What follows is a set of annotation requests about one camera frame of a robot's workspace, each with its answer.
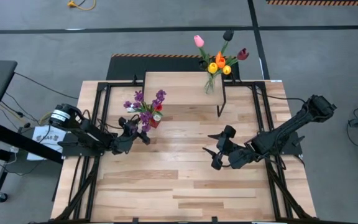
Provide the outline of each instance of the black tulip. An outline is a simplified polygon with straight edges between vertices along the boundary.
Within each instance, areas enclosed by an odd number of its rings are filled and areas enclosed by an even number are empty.
[[[231,39],[233,39],[233,35],[234,35],[234,30],[227,30],[223,34],[223,39],[225,41],[230,41]]]
[[[200,68],[201,68],[202,70],[206,70],[206,69],[208,68],[208,63],[207,63],[206,61],[201,60],[201,61],[199,61],[198,63],[199,63]]]

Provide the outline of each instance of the flower vase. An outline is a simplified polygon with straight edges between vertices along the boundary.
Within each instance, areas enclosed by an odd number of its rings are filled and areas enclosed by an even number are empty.
[[[160,121],[156,121],[154,120],[154,118],[150,119],[150,126],[153,127],[153,128],[157,128],[158,125],[160,124],[161,120]]]
[[[215,73],[214,75],[210,74],[208,72],[208,80],[207,82],[205,83],[205,86],[204,86],[204,92],[206,94],[211,94],[214,92],[214,89],[215,89],[215,79],[216,79],[216,76],[218,74]]]

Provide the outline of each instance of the concrete floor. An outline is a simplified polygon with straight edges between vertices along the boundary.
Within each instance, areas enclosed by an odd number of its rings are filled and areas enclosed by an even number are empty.
[[[247,1],[98,0],[88,12],[68,9],[66,1],[0,0],[0,29],[72,29],[165,26],[251,26]],[[260,26],[358,25],[358,7],[270,6],[254,0]],[[17,72],[78,96],[83,80],[103,80],[112,53],[197,54],[199,34],[210,51],[221,45],[222,32],[143,32],[105,34],[0,34],[0,60],[16,60]],[[323,220],[358,222],[358,148],[346,136],[346,123],[358,107],[358,30],[262,31],[271,79],[284,81],[287,96],[324,95],[338,107],[323,124],[299,133],[306,173],[317,215]],[[240,63],[241,77],[261,79],[252,31],[236,32],[227,52],[251,53]],[[14,77],[8,93],[40,118],[56,104],[76,101]],[[4,101],[15,107],[10,98]],[[293,113],[298,102],[290,102]],[[13,128],[0,113],[0,124]],[[351,135],[358,142],[358,129]],[[32,163],[25,163],[31,168]],[[49,218],[60,166],[44,162],[33,173],[9,174],[0,203],[0,223],[41,222]]]

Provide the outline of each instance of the wooden tabletop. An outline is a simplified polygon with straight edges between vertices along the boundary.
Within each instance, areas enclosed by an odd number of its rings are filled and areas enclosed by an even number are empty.
[[[83,82],[80,110],[92,111],[97,83]],[[285,97],[283,83],[266,81],[266,87],[268,95]],[[141,87],[112,89],[108,124],[117,125],[120,116],[131,117],[122,105],[133,99],[135,90]],[[216,141],[207,135],[220,133],[227,124],[237,129],[234,142],[238,144],[258,131],[251,91],[246,87],[226,87],[226,96],[220,118],[215,106],[164,106],[163,121],[148,133],[150,145],[136,141],[128,155],[106,153],[99,167],[91,221],[130,222],[132,217],[139,217],[141,222],[210,221],[212,216],[219,221],[274,220],[264,161],[238,170],[217,171],[211,167],[211,156],[202,150],[207,147],[217,151]],[[291,117],[287,101],[269,98],[269,102],[276,127]],[[260,105],[264,111],[261,97]],[[303,165],[294,156],[283,156],[283,160],[289,191],[306,212],[315,215]],[[52,218],[67,206],[76,161],[77,157],[65,159]],[[277,192],[284,217],[282,195],[278,189]],[[85,207],[83,200],[80,217],[84,217]]]
[[[164,90],[169,93],[165,105],[222,105],[222,76],[216,76],[214,91],[209,94],[204,93],[207,81],[207,72],[146,72],[144,99],[151,102]]]

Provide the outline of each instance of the white paper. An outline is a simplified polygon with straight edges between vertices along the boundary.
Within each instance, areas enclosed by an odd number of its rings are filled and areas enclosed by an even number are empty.
[[[42,127],[35,127],[34,134],[32,135],[32,139],[36,142],[40,142],[42,140],[40,143],[43,144],[44,146],[47,146],[55,151],[62,152],[63,148],[59,146],[57,143],[63,141],[65,135],[66,135],[65,131],[58,128],[54,128],[53,126],[51,126],[49,129],[49,125],[46,125]],[[44,160],[44,158],[34,155],[33,153],[29,153],[27,155],[27,160],[39,161],[39,160]]]

